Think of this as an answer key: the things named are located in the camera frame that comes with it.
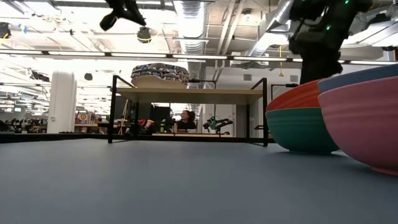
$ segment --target fluorescent light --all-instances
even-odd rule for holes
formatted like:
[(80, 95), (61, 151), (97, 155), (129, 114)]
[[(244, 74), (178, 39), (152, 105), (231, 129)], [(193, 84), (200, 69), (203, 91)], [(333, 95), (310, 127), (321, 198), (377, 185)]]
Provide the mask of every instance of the fluorescent light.
[(27, 103), (28, 105), (30, 105), (30, 103), (31, 103), (31, 101), (29, 101), (29, 100), (19, 100), (19, 99), (16, 99), (18, 102), (21, 102), (21, 103)]
[(378, 61), (350, 61), (354, 65), (395, 65), (398, 62), (378, 62)]
[(78, 86), (77, 88), (109, 88), (109, 86), (105, 86), (105, 85), (92, 85), (92, 86)]
[(14, 108), (14, 105), (0, 105), (0, 108)]
[(372, 45), (372, 47), (385, 47), (385, 46), (396, 46), (398, 45), (398, 33), (392, 34), (385, 39), (380, 40), (379, 42)]
[(49, 52), (50, 55), (105, 56), (103, 52)]
[(287, 58), (270, 58), (270, 57), (241, 57), (235, 56), (234, 60), (260, 61), (260, 62), (286, 62)]
[(35, 84), (29, 84), (29, 83), (3, 83), (2, 85), (4, 86), (36, 86)]
[(0, 1), (0, 9), (2, 17), (21, 17), (24, 14), (11, 7), (7, 2)]
[(105, 0), (53, 0), (57, 1), (65, 1), (65, 2), (106, 2)]
[(39, 50), (9, 50), (1, 49), (0, 54), (43, 54)]
[(137, 1), (137, 4), (158, 4), (158, 5), (160, 5), (160, 1)]
[(178, 62), (198, 62), (198, 63), (205, 63), (206, 60), (198, 60), (198, 59), (177, 59)]
[(227, 56), (222, 55), (173, 55), (173, 58), (183, 58), (183, 59), (216, 59), (216, 60), (226, 60)]
[(50, 1), (24, 1), (35, 13), (46, 16), (59, 16), (61, 10), (53, 7)]
[(134, 53), (111, 53), (113, 57), (147, 57), (147, 58), (166, 58), (166, 54), (134, 54)]

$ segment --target person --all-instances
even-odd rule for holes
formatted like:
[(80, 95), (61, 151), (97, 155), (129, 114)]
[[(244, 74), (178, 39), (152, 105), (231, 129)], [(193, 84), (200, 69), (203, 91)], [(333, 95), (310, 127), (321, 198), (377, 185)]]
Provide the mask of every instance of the person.
[(184, 110), (181, 113), (181, 120), (177, 121), (178, 130), (196, 129), (197, 126), (194, 122), (195, 113), (192, 111)]

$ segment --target bowl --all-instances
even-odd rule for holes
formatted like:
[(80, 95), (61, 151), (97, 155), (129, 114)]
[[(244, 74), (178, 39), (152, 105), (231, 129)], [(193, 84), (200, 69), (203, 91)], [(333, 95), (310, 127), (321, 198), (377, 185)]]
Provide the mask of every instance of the bowl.
[(334, 88), (339, 88), (346, 85), (394, 76), (398, 76), (398, 64), (386, 65), (358, 72), (352, 72), (345, 75), (338, 75), (336, 77), (326, 78), (318, 82), (318, 89), (320, 93), (324, 93)]
[(319, 96), (339, 148), (372, 169), (398, 175), (398, 77), (329, 90)]
[(131, 83), (139, 88), (187, 88), (187, 69), (164, 63), (138, 65), (132, 69)]
[(266, 112), (275, 142), (291, 152), (330, 154), (338, 147), (323, 122), (320, 108), (290, 108)]
[(319, 107), (318, 82), (319, 80), (315, 80), (286, 91), (272, 100), (268, 104), (266, 111), (286, 108)]

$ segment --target shelf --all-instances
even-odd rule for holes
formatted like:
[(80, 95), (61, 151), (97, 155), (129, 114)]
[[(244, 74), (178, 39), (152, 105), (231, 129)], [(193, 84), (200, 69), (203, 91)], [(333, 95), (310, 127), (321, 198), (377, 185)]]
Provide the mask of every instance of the shelf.
[(143, 103), (249, 105), (262, 97), (262, 90), (117, 88), (116, 92)]

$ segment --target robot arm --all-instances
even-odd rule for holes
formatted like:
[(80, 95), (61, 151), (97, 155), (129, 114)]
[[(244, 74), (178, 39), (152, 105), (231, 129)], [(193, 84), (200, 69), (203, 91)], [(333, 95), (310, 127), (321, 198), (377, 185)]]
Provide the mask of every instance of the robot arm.
[[(358, 12), (366, 12), (372, 0), (293, 0), (289, 18), (300, 21), (289, 39), (289, 49), (303, 58), (300, 84), (341, 73), (340, 47)], [(300, 32), (305, 20), (315, 25)]]
[(107, 31), (112, 28), (118, 18), (127, 19), (141, 26), (146, 26), (145, 19), (138, 11), (135, 0), (106, 0), (106, 2), (113, 11), (104, 16), (103, 20), (100, 22), (99, 25), (103, 30)]

